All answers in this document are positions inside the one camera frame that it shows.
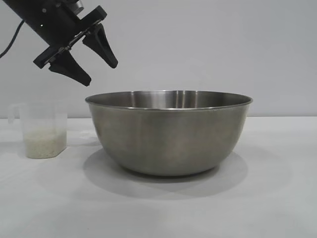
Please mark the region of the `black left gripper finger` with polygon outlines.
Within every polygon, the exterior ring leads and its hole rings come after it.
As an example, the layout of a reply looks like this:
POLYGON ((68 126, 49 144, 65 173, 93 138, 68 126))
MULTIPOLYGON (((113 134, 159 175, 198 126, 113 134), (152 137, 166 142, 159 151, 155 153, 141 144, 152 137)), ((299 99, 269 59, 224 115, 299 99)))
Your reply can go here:
POLYGON ((99 55, 111 68, 117 67, 118 60, 112 52, 102 24, 90 28, 82 42, 99 55))
POLYGON ((84 86, 89 86, 91 83, 91 77, 76 62, 69 51, 64 51, 58 55, 58 57, 50 63, 49 70, 67 76, 84 86))

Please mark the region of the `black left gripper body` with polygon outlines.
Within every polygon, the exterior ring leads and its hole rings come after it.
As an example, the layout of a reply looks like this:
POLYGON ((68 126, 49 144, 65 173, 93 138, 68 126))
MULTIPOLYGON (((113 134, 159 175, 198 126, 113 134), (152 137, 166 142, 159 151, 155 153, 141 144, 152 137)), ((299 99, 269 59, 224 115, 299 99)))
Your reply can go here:
POLYGON ((70 52, 90 28, 102 24, 107 16, 98 5, 79 18, 83 9, 79 0, 6 0, 5 4, 47 43, 48 48, 34 59, 39 68, 50 66, 64 51, 70 52))

